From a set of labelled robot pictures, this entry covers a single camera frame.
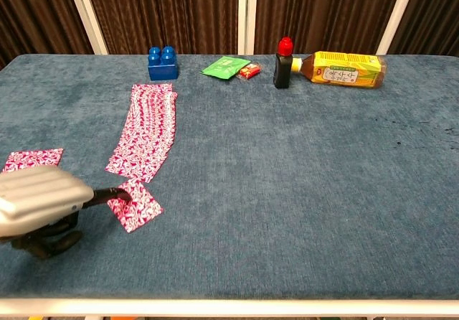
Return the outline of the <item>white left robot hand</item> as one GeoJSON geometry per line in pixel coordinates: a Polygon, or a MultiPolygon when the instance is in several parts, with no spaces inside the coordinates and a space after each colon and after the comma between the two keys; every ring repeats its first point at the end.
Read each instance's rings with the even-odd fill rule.
{"type": "Polygon", "coordinates": [[[82,237],[74,231],[81,210],[111,199],[132,200],[121,188],[92,189],[58,166],[1,174],[1,242],[48,259],[82,237]]]}

